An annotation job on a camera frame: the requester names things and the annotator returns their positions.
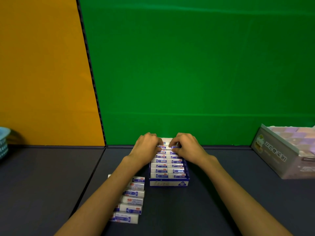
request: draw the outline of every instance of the burger illustration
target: burger illustration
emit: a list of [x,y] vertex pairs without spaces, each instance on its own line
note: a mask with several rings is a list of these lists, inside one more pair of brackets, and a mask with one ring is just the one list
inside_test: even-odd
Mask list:
[[265,143],[265,139],[262,135],[259,135],[256,139],[256,142],[255,142],[255,148],[260,152],[262,153],[262,146],[264,145]]

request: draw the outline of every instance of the person's left arm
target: person's left arm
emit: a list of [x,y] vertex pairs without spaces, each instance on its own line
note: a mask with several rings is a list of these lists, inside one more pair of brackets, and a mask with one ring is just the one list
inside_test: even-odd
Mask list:
[[69,218],[55,236],[100,235],[113,214],[120,196],[132,177],[148,164],[161,148],[162,139],[156,134],[141,135],[131,153],[125,156],[112,175]]

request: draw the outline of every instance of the plastic basket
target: plastic basket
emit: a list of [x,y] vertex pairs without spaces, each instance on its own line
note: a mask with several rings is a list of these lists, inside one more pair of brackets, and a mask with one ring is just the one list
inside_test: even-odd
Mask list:
[[11,130],[6,127],[0,127],[0,159],[8,153],[8,144],[6,137],[10,134]]

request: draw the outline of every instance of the dark tabletop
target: dark tabletop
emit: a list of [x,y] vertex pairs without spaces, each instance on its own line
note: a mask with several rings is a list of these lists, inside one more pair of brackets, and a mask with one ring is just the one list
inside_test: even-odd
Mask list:
[[0,235],[53,235],[68,220],[102,152],[11,148],[0,161]]
[[[131,149],[108,148],[80,205],[107,179]],[[315,180],[282,180],[252,150],[207,150],[226,171],[294,235],[315,235]],[[143,213],[137,225],[109,222],[103,235],[239,235],[208,177],[188,164],[186,188],[150,187],[148,166]]]

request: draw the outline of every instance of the yellow backdrop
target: yellow backdrop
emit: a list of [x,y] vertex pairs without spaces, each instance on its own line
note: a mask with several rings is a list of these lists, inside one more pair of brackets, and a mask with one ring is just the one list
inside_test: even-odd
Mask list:
[[1,0],[0,126],[11,143],[104,146],[75,0]]

